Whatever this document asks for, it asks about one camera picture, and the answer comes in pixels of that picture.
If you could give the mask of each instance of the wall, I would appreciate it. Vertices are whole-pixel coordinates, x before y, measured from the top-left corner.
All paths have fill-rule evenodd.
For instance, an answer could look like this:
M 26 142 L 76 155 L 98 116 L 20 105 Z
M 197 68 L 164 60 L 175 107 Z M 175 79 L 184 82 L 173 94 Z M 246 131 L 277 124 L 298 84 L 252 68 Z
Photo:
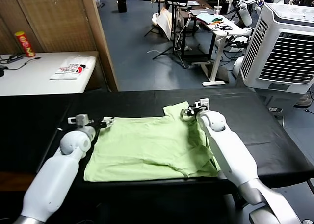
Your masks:
M 118 91 L 95 0 L 0 0 L 0 54 L 21 51 L 17 31 L 35 52 L 98 51 L 107 84 Z

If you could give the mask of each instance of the light green t-shirt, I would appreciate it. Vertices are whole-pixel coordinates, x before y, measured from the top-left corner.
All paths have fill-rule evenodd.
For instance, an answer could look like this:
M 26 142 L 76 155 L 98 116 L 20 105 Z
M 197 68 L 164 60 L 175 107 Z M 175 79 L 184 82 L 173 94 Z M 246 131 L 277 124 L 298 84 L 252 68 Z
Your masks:
M 101 129 L 84 180 L 217 176 L 205 133 L 193 117 L 180 116 L 188 105 L 164 107 L 164 117 L 115 118 L 110 128 Z

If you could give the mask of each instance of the pringles can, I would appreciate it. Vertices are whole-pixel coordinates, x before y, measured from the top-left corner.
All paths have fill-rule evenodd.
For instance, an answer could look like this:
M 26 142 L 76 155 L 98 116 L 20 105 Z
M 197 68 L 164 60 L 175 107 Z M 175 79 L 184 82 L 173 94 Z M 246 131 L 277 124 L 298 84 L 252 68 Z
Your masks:
M 26 56 L 27 57 L 35 56 L 35 52 L 33 51 L 25 33 L 23 31 L 18 31 L 15 33 L 15 36 L 18 38 L 18 41 L 21 44 Z

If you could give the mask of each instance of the trash can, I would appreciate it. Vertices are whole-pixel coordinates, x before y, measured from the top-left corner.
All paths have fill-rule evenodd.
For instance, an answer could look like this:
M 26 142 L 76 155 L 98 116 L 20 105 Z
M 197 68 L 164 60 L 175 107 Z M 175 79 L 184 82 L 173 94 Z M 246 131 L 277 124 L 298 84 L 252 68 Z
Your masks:
M 127 0 L 117 0 L 119 13 L 127 11 Z

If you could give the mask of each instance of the white desk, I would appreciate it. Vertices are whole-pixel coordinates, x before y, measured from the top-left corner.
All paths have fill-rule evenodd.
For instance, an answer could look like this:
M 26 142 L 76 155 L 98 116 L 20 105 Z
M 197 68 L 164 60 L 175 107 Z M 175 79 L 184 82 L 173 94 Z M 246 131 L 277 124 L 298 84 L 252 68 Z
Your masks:
M 227 24 L 229 26 L 232 27 L 232 30 L 217 30 L 214 31 L 212 30 L 212 28 L 215 25 L 207 25 L 207 27 L 211 30 L 211 32 L 216 36 L 216 41 L 219 43 L 218 44 L 218 50 L 217 50 L 217 55 L 216 55 L 216 59 L 211 71 L 211 75 L 208 78 L 209 81 L 208 82 L 203 82 L 202 85 L 203 86 L 211 86 L 211 85 L 224 85 L 225 82 L 224 81 L 216 81 L 216 76 L 217 76 L 217 72 L 218 72 L 218 68 L 220 65 L 220 59 L 221 56 L 223 54 L 224 51 L 224 47 L 226 44 L 226 38 L 227 36 L 232 36 L 232 35 L 245 35 L 246 32 L 240 28 L 239 26 L 237 26 L 235 23 L 233 23 L 232 21 L 230 21 L 229 19 L 223 17 L 223 23 Z M 201 67 L 202 70 L 205 72 L 206 76 L 208 76 L 208 70 L 207 67 L 204 63 L 201 63 Z
M 94 61 L 91 61 L 81 76 L 75 80 L 50 80 L 62 62 L 72 56 L 93 56 Z M 31 61 L 16 71 L 4 71 L 4 76 L 0 77 L 0 96 L 82 93 L 96 66 L 98 52 L 36 53 L 36 57 L 41 59 Z M 18 68 L 29 59 L 31 58 L 24 57 L 14 63 L 3 65 Z

